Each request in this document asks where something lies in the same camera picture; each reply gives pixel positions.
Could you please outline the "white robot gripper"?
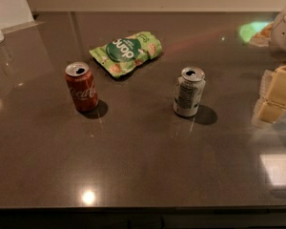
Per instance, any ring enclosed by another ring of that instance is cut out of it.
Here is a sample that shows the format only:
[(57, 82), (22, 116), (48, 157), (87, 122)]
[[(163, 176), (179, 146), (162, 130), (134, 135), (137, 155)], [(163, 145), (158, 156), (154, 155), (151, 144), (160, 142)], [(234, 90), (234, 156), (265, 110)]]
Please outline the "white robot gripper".
[[(286, 6), (277, 15), (270, 33), (271, 55), (278, 61), (286, 62)], [(286, 64), (274, 71), (266, 70), (262, 75), (252, 117), (256, 127), (269, 127), (286, 112)]]

